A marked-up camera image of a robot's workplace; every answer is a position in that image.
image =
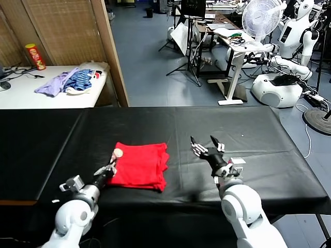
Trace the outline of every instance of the purple cloth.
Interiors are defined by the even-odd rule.
[[[35,89],[35,93],[42,93],[49,97],[56,97],[57,94],[64,91],[64,85],[68,79],[79,70],[78,67],[74,68],[70,72],[63,72],[59,76],[56,76],[49,80],[46,84]]]

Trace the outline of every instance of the white label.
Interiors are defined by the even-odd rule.
[[[230,160],[233,164],[246,164],[243,158],[231,158]]]

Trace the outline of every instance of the trash can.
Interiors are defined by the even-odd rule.
[[[153,18],[153,8],[146,8],[147,18]]]

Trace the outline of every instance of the gray floor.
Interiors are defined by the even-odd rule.
[[[201,80],[202,87],[196,87],[192,82],[192,75],[185,72],[166,76],[169,71],[185,63],[186,58],[167,48],[158,52],[166,42],[167,30],[173,25],[173,18],[168,19],[162,14],[154,14],[152,19],[143,18],[145,7],[137,4],[137,8],[115,8],[116,17],[111,23],[130,105],[218,106],[217,101],[223,97],[216,85]],[[213,49],[213,58],[218,58],[222,67],[225,66],[225,51],[224,47]],[[314,72],[316,66],[313,64],[312,68]],[[328,82],[330,78],[330,74],[322,73],[320,95],[326,99],[331,99],[331,84]],[[308,84],[314,86],[316,81],[317,73],[314,73]],[[250,88],[252,80],[243,85]],[[248,89],[247,97],[248,102],[244,105],[260,105]],[[302,99],[299,103],[309,106]],[[296,108],[287,108],[280,110],[279,114],[284,128],[305,156],[309,143],[301,112]],[[328,161],[331,137],[320,135],[310,128],[308,132],[312,145],[307,162],[330,196],[331,166]],[[331,231],[331,217],[325,216],[325,220]],[[314,215],[287,215],[276,222],[275,226],[289,248],[316,248],[325,240]]]

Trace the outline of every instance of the white robot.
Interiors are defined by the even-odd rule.
[[[225,145],[216,138],[211,138],[215,148],[205,148],[197,144],[193,137],[191,146],[194,154],[207,160],[212,167],[212,177],[219,190],[223,213],[238,238],[237,247],[287,248],[279,231],[266,217],[259,194],[239,179],[242,168],[235,167],[236,159],[225,162]]]
[[[307,67],[312,50],[316,44],[319,33],[313,30],[312,27],[317,20],[309,22],[309,14],[314,6],[314,0],[303,0],[297,2],[297,18],[289,19],[285,23],[280,22],[282,32],[279,40],[279,52],[275,57],[271,57],[266,61],[268,66],[278,71],[278,73],[270,73],[259,75],[253,82],[251,89],[252,94],[262,103],[273,107],[292,107],[295,105],[300,95],[302,88],[298,82],[308,80],[312,76],[312,72]],[[293,53],[298,47],[303,44],[303,52],[300,64],[291,61]],[[264,45],[266,52],[274,48],[274,44]],[[290,74],[292,81],[276,80],[283,74]]]
[[[60,185],[62,191],[73,192],[72,200],[64,203],[57,211],[55,229],[42,248],[79,248],[81,237],[90,230],[98,212],[100,190],[107,179],[116,174],[116,160],[122,155],[122,150],[115,149],[109,164],[97,170],[93,181],[87,185],[84,185],[79,175]]]
[[[223,159],[225,146],[212,137],[215,148],[205,148],[191,137],[196,156],[205,159],[212,167],[212,176],[219,189],[222,210],[238,237],[238,248],[287,248],[279,231],[270,224],[261,205],[258,193],[239,179],[242,168],[234,166],[235,160]],[[79,248],[98,212],[100,190],[107,179],[116,174],[116,160],[123,155],[115,149],[110,163],[97,170],[92,183],[84,185],[79,176],[60,185],[62,191],[72,191],[73,200],[63,204],[55,217],[55,229],[42,248]]]

